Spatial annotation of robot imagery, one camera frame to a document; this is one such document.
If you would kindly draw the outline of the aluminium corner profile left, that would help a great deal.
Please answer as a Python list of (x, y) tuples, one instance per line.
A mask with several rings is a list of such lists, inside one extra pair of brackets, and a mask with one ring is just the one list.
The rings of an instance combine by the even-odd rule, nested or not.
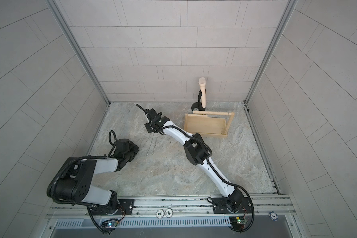
[(73, 32), (71, 31), (70, 27), (68, 26), (66, 20), (64, 19), (59, 7), (56, 4), (56, 1), (53, 0), (46, 0), (46, 4), (49, 7), (53, 17), (57, 21), (59, 27), (61, 28), (62, 32), (64, 33), (67, 41), (69, 42), (70, 46), (74, 50), (77, 58), (79, 59), (80, 63), (82, 64), (83, 68), (85, 69), (86, 73), (93, 81), (97, 89), (99, 90), (100, 94), (102, 95), (103, 99), (105, 100), (106, 104), (109, 106), (111, 102), (107, 98), (103, 87), (100, 85), (98, 78), (96, 77), (92, 67), (90, 66), (87, 57), (84, 55), (83, 50), (79, 46), (77, 40), (75, 39)]

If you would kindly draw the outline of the aluminium corner profile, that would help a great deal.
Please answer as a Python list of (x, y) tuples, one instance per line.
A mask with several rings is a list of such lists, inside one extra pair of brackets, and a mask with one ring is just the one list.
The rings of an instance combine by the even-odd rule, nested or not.
[(84, 55), (83, 50), (79, 46), (77, 40), (75, 39), (73, 32), (71, 31), (70, 27), (68, 26), (66, 20), (64, 19), (59, 7), (56, 4), (56, 1), (53, 0), (46, 0), (46, 4), (49, 7), (53, 17), (57, 21), (59, 27), (61, 28), (62, 32), (64, 33), (67, 41), (69, 42), (70, 46), (74, 50), (77, 58), (79, 59), (80, 63), (82, 64), (83, 68), (85, 69), (86, 73), (93, 81), (97, 89), (99, 90), (100, 94), (102, 95), (103, 99), (105, 100), (106, 104), (109, 106), (111, 102), (107, 98), (103, 87), (100, 85), (98, 78), (96, 77), (92, 67), (90, 66), (87, 57)]
[(291, 15), (292, 15), (292, 12), (294, 11), (296, 3), (297, 3), (297, 0), (288, 1), (287, 5), (286, 5), (286, 8), (284, 10), (284, 13), (283, 13), (283, 15), (282, 15), (282, 17), (281, 17), (281, 19), (279, 21), (278, 27), (277, 27), (277, 29), (276, 29), (276, 31), (274, 33), (274, 36), (272, 37), (272, 40), (271, 40), (271, 42), (269, 44), (267, 52), (266, 52), (266, 54), (265, 54), (265, 56), (263, 58), (263, 61), (262, 61), (261, 65), (260, 65), (259, 69), (258, 69), (257, 75), (256, 75), (256, 77), (255, 77), (255, 79), (253, 81), (251, 89), (249, 90), (249, 93), (248, 93), (247, 98), (245, 100), (245, 105), (248, 105), (249, 102), (251, 101), (252, 96), (253, 96), (253, 94), (254, 94), (254, 92), (255, 92), (258, 84), (259, 84), (259, 81), (262, 78), (263, 73), (264, 73), (264, 71), (265, 71), (265, 69), (266, 69), (266, 67), (267, 67), (267, 65), (268, 65), (273, 53), (274, 53), (274, 50), (275, 50), (275, 48), (276, 48), (276, 46), (277, 46), (277, 44), (278, 44), (278, 42), (279, 42), (284, 30), (285, 30), (287, 22), (289, 21)]

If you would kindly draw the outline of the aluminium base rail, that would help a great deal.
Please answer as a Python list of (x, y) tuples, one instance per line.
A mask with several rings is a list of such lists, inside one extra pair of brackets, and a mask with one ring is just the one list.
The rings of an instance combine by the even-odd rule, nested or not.
[[(273, 211), (278, 216), (295, 215), (296, 211), (288, 195), (253, 194), (251, 195), (253, 209), (256, 216), (268, 215)], [(243, 216), (252, 217), (252, 213), (239, 211), (231, 213), (225, 206), (223, 198), (219, 196), (140, 196), (120, 197), (120, 206), (125, 210), (126, 218), (156, 217), (159, 209), (173, 210), (172, 217), (199, 216)]]

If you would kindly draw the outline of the poker chip on rail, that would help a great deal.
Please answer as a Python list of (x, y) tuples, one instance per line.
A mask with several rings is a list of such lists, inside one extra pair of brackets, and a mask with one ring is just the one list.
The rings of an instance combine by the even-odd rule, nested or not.
[(165, 210), (165, 216), (167, 218), (171, 218), (172, 215), (173, 215), (173, 210), (171, 208), (168, 208), (168, 209)]
[(162, 219), (164, 216), (165, 216), (165, 211), (164, 211), (163, 209), (157, 210), (157, 212), (156, 212), (156, 217), (157, 217), (158, 219)]

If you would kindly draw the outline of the green circuit board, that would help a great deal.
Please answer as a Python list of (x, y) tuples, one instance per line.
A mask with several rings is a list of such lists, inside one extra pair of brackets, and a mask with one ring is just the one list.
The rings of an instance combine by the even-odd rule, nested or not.
[(103, 221), (101, 224), (101, 227), (104, 229), (115, 229), (120, 223), (119, 219), (109, 219), (106, 221)]
[(245, 217), (229, 217), (231, 228), (234, 230), (243, 230), (248, 220)]

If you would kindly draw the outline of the left green circuit board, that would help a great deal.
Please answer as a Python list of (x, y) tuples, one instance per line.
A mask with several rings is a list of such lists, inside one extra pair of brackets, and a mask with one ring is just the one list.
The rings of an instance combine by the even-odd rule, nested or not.
[(103, 221), (101, 224), (101, 227), (104, 229), (115, 229), (120, 223), (119, 219), (109, 219), (106, 221)]

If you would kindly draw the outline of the blue poker chip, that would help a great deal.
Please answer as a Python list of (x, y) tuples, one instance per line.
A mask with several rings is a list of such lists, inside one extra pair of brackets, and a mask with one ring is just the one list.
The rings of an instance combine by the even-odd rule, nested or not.
[(269, 212), (269, 217), (270, 217), (270, 219), (272, 221), (277, 221), (278, 220), (278, 215), (273, 211)]

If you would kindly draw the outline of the ventilation grille strip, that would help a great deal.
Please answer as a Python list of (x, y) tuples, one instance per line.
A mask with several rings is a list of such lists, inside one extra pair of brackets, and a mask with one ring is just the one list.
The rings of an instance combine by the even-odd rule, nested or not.
[[(88, 219), (58, 219), (57, 229), (95, 228)], [(117, 228), (178, 228), (178, 227), (231, 227), (230, 219), (225, 217), (172, 217), (172, 218), (125, 218)]]

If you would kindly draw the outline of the aluminium corner profile right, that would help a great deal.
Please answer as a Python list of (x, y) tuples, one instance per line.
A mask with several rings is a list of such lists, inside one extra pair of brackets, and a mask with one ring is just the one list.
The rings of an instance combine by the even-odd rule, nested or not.
[(256, 77), (255, 77), (255, 79), (253, 81), (251, 89), (249, 90), (249, 93), (248, 93), (247, 98), (245, 100), (245, 105), (248, 105), (249, 102), (251, 101), (252, 96), (253, 96), (253, 94), (254, 94), (254, 92), (255, 92), (258, 84), (259, 84), (259, 81), (262, 78), (263, 73), (264, 73), (264, 71), (265, 71), (265, 69), (266, 69), (266, 67), (267, 67), (267, 65), (268, 65), (273, 53), (274, 53), (274, 50), (275, 50), (275, 48), (276, 48), (276, 46), (277, 46), (277, 44), (278, 44), (278, 42), (279, 42), (284, 30), (285, 30), (287, 22), (289, 21), (291, 15), (292, 15), (292, 12), (294, 11), (296, 3), (297, 3), (297, 0), (288, 1), (287, 5), (286, 5), (286, 8), (284, 10), (284, 13), (283, 13), (283, 15), (282, 15), (282, 17), (281, 17), (281, 19), (279, 21), (278, 27), (277, 27), (277, 29), (276, 29), (276, 31), (274, 33), (274, 36), (272, 37), (272, 40), (271, 40), (271, 42), (269, 44), (267, 52), (266, 52), (266, 54), (265, 54), (265, 56), (263, 58), (263, 61), (262, 61), (261, 65), (260, 65), (259, 69), (258, 69), (257, 75), (256, 75)]

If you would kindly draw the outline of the left poker chip on rail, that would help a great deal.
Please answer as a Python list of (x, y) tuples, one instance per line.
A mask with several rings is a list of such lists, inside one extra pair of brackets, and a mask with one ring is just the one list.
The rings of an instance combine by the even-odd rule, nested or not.
[(157, 217), (158, 219), (162, 219), (164, 216), (165, 216), (165, 211), (164, 211), (163, 209), (157, 210), (157, 212), (156, 212), (156, 217)]

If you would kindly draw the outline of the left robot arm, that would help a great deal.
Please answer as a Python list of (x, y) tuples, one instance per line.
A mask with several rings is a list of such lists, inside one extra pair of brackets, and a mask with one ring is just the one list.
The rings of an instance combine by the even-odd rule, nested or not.
[(82, 205), (92, 215), (130, 215), (133, 199), (118, 199), (113, 190), (92, 183), (93, 176), (120, 171), (131, 162), (139, 147), (128, 139), (113, 143), (110, 155), (69, 157), (47, 188), (47, 196), (57, 204)]

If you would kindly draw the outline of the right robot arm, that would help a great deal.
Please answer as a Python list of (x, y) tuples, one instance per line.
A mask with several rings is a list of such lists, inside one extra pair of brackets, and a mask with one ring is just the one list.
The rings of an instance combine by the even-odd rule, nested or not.
[(157, 113), (154, 109), (144, 109), (139, 104), (136, 105), (143, 110), (147, 123), (145, 127), (149, 133), (160, 133), (171, 136), (183, 145), (185, 155), (189, 162), (201, 168), (210, 177), (219, 189), (226, 208), (231, 213), (239, 211), (254, 213), (251, 197), (242, 186), (231, 183), (214, 164), (211, 156), (212, 150), (203, 141), (200, 134), (191, 134), (175, 125), (169, 118), (163, 117), (162, 113)]

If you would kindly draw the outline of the right green circuit board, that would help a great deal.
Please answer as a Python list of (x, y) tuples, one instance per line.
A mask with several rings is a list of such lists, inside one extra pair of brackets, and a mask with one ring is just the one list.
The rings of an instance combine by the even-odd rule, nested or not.
[(234, 230), (243, 230), (248, 220), (245, 217), (229, 217), (231, 228)]

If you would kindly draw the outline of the right poker chip on rail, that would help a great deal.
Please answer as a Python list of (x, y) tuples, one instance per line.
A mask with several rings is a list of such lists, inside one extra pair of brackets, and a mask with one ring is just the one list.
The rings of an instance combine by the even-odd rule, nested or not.
[(165, 216), (167, 218), (171, 218), (172, 215), (173, 215), (173, 210), (171, 208), (168, 208), (168, 209), (165, 210)]

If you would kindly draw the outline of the wooden jewelry display stand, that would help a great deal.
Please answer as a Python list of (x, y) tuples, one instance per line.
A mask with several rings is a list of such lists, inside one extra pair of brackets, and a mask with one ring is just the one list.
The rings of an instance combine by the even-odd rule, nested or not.
[(194, 111), (185, 115), (184, 130), (201, 136), (227, 138), (234, 112)]

